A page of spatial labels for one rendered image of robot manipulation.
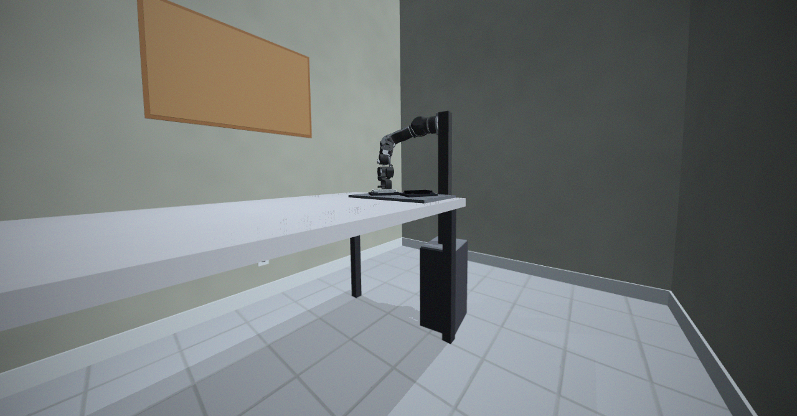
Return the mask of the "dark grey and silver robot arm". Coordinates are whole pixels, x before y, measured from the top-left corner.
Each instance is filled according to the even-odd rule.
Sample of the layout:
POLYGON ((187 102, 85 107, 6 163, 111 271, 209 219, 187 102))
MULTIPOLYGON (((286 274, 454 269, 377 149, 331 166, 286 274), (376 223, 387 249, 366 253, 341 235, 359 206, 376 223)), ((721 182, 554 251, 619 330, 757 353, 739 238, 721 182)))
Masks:
POLYGON ((438 135, 438 113, 436 113, 436 116, 429 118, 416 117, 413 119, 410 126, 382 137, 377 164, 381 164, 382 166, 390 164, 393 148, 395 148, 397 143, 401 143, 412 137, 423 137, 426 136, 427 133, 436 133, 436 135, 438 135))

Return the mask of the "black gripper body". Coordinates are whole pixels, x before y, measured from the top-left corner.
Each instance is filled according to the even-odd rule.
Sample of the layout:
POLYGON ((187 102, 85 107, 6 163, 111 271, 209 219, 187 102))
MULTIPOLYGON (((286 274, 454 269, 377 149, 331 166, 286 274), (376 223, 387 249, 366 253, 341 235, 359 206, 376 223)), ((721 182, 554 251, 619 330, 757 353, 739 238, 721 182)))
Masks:
POLYGON ((395 174, 395 169, 393 168, 391 163, 389 164, 389 167, 378 167, 377 168, 378 176, 380 176, 380 169, 382 170, 382 173, 386 173, 387 179, 390 179, 395 174))

